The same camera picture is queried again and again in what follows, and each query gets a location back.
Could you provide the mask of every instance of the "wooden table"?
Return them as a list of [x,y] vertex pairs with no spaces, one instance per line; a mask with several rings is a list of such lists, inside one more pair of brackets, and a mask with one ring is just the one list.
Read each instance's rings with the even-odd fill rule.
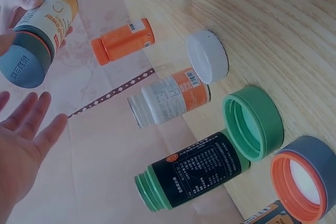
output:
[[[147,17],[153,27],[156,44],[145,52],[160,77],[190,66],[185,43],[192,32],[209,29],[225,45],[228,77],[211,85],[211,103],[184,116],[197,139],[225,127],[224,96],[255,84],[281,113],[284,145],[309,134],[336,151],[336,0],[125,1],[132,19]],[[277,198],[272,156],[226,184],[243,217]],[[321,223],[336,223],[336,208]]]

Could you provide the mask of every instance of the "gray bottle cap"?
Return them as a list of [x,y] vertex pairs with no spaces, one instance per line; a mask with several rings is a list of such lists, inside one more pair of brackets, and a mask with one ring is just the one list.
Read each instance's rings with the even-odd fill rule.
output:
[[327,193],[327,212],[336,205],[336,155],[321,140],[312,136],[302,136],[278,151],[293,152],[303,157],[318,173]]
[[51,65],[48,48],[29,33],[17,33],[13,45],[0,57],[0,71],[21,88],[41,85]]

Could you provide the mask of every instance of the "bottle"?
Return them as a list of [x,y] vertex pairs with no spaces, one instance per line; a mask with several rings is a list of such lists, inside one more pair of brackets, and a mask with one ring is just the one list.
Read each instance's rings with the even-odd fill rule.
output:
[[77,12],[77,0],[43,0],[27,11],[14,27],[13,45],[0,57],[6,79],[21,88],[42,84]]
[[290,215],[281,204],[276,200],[255,215],[244,220],[241,224],[302,224]]
[[154,44],[154,35],[147,19],[143,18],[110,31],[91,41],[101,66]]
[[209,86],[202,83],[192,68],[143,87],[128,98],[140,128],[161,124],[211,100]]
[[224,129],[148,166],[134,180],[148,209],[156,212],[201,196],[249,167]]

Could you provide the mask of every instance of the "green bottle neck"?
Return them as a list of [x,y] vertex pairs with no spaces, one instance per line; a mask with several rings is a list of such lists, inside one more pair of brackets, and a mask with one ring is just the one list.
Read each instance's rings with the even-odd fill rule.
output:
[[144,173],[135,176],[134,181],[142,200],[151,212],[173,209],[156,177],[152,165],[148,166]]

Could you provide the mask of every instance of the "white bottle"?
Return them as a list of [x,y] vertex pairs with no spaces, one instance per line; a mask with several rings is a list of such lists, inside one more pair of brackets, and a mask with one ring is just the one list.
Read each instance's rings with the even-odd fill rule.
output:
[[193,68],[173,74],[128,98],[140,128],[162,124],[211,100],[208,85],[202,83]]

